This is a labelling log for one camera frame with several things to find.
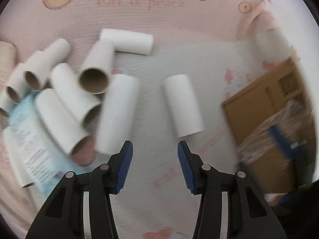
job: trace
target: cardboard tube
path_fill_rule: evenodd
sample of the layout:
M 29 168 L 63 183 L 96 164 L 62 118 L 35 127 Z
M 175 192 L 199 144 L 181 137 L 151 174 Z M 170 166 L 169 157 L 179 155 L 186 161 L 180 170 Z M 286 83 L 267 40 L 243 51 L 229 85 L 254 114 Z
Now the cardboard tube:
M 169 77 L 164 86 L 177 137 L 204 131 L 199 104 L 189 77 L 185 74 Z
M 66 59 L 71 51 L 70 44 L 65 39 L 58 39 L 43 52 L 36 52 L 26 63 L 24 78 L 34 91 L 41 91 L 53 66 Z
M 111 82 L 114 61 L 114 46 L 108 40 L 94 44 L 85 59 L 79 74 L 79 85 L 91 94 L 104 93 Z
M 79 88 L 76 76 L 68 64 L 57 65 L 51 72 L 50 82 L 57 95 L 81 125 L 88 124 L 97 116 L 101 101 Z
M 67 155 L 77 152 L 86 142 L 89 133 L 72 118 L 53 90 L 40 92 L 35 104 L 48 132 L 63 152 Z
M 23 97 L 30 92 L 30 89 L 23 77 L 24 70 L 25 64 L 18 64 L 13 70 L 5 87 L 9 98 L 16 104 L 19 104 Z
M 13 139 L 10 127 L 6 127 L 2 132 L 4 145 L 7 148 L 8 157 L 13 170 L 13 174 L 22 188 L 31 186 L 33 180 L 24 167 L 24 164 L 18 155 L 17 142 Z
M 138 100 L 140 82 L 124 74 L 114 75 L 114 80 L 104 97 L 96 133 L 95 151 L 109 156 L 118 153 L 130 130 Z
M 153 49 L 153 35 L 129 30 L 104 28 L 100 40 L 109 40 L 116 51 L 149 55 Z
M 14 108 L 16 104 L 10 99 L 7 94 L 7 90 L 4 89 L 0 93 L 0 114 L 4 117 L 9 117 L 11 110 Z
M 96 158 L 94 147 L 95 139 L 90 136 L 87 138 L 82 147 L 79 147 L 78 150 L 70 157 L 71 160 L 80 166 L 87 166 L 91 164 Z
M 11 43 L 0 41 L 0 69 L 9 74 L 16 65 L 17 49 Z

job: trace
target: tube opening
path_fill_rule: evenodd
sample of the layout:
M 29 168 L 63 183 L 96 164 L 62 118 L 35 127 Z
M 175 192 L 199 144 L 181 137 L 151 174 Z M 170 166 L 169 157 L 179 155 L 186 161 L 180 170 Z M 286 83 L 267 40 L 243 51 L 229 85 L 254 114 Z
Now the tube opening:
M 12 87 L 7 87 L 7 93 L 10 99 L 13 100 L 16 104 L 19 104 L 21 102 L 20 96 Z
M 40 83 L 37 77 L 30 71 L 26 71 L 25 79 L 28 85 L 35 91 L 40 91 Z
M 82 140 L 80 140 L 75 147 L 73 148 L 72 152 L 71 152 L 71 156 L 74 155 L 75 153 L 77 153 L 80 149 L 82 149 L 85 144 L 87 143 L 89 137 L 84 137 Z
M 79 78 L 80 85 L 92 94 L 103 93 L 108 87 L 108 76 L 99 69 L 85 70 Z
M 9 117 L 9 114 L 8 114 L 4 109 L 1 109 L 1 108 L 0 108 L 0 114 L 1 114 L 2 116 L 5 116 L 6 118 Z
M 92 136 L 83 139 L 81 144 L 76 146 L 73 155 L 71 155 L 71 160 L 80 165 L 87 166 L 91 164 L 96 158 L 95 139 Z
M 100 109 L 101 109 L 101 104 L 90 109 L 83 120 L 83 125 L 89 124 L 99 114 Z

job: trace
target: brown cardboard box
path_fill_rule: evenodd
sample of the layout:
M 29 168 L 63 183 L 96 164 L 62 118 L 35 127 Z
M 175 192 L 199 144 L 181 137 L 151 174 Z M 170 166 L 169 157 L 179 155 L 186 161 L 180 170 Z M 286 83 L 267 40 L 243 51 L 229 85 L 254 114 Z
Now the brown cardboard box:
M 226 100 L 224 112 L 237 145 L 292 98 L 305 103 L 307 94 L 296 65 L 288 59 Z M 283 158 L 279 149 L 272 148 L 249 165 L 264 193 L 287 193 L 296 188 L 293 167 L 283 171 L 279 164 Z

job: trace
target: toilet paper roll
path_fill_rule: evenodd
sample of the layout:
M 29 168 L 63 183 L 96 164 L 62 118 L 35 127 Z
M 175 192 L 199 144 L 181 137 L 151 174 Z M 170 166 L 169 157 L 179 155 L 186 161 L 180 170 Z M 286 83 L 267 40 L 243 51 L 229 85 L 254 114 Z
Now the toilet paper roll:
M 9 98 L 16 104 L 19 104 L 23 97 L 30 92 L 30 89 L 23 77 L 24 71 L 25 64 L 19 63 L 13 70 L 5 87 Z
M 185 74 L 169 77 L 164 83 L 177 137 L 205 130 L 196 94 Z
M 130 130 L 138 100 L 140 82 L 124 74 L 114 75 L 114 80 L 104 96 L 104 103 L 96 134 L 95 151 L 101 154 L 118 153 Z
M 16 65 L 17 49 L 11 43 L 0 41 L 0 69 L 9 74 Z
M 16 104 L 10 99 L 7 90 L 2 90 L 0 93 L 0 114 L 6 118 L 9 117 L 15 105 Z
M 80 69 L 80 87 L 91 94 L 104 93 L 111 82 L 113 60 L 113 44 L 108 40 L 96 42 Z
M 61 63 L 54 67 L 50 82 L 80 124 L 88 124 L 99 113 L 101 101 L 79 88 L 76 76 L 68 64 Z
M 149 55 L 153 49 L 153 35 L 135 31 L 104 28 L 100 40 L 107 39 L 114 44 L 116 51 Z
M 26 171 L 24 164 L 18 154 L 17 142 L 13 139 L 10 127 L 6 127 L 2 132 L 4 145 L 7 148 L 8 157 L 13 170 L 13 174 L 22 188 L 31 186 L 33 180 Z
M 63 107 L 52 89 L 40 92 L 35 103 L 44 125 L 67 155 L 72 155 L 86 142 L 89 133 Z
M 71 51 L 65 39 L 58 39 L 44 51 L 37 51 L 26 63 L 24 79 L 32 90 L 41 91 L 49 78 L 53 66 L 66 59 Z

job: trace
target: metal rivet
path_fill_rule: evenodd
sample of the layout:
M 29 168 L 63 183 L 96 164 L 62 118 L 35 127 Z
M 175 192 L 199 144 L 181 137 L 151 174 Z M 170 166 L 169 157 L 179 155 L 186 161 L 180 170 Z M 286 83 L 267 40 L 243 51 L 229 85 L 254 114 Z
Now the metal rivet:
M 102 170 L 102 171 L 105 171 L 105 170 L 107 170 L 108 169 L 108 164 L 102 164 L 101 166 L 100 166 L 100 169 Z
M 203 164 L 202 169 L 205 171 L 209 171 L 211 169 L 211 166 L 209 164 Z
M 240 177 L 240 178 L 245 178 L 246 177 L 246 173 L 244 173 L 244 172 L 237 172 L 237 175 L 238 175 L 238 177 Z
M 68 172 L 65 177 L 67 178 L 72 178 L 74 176 L 74 173 L 73 172 Z

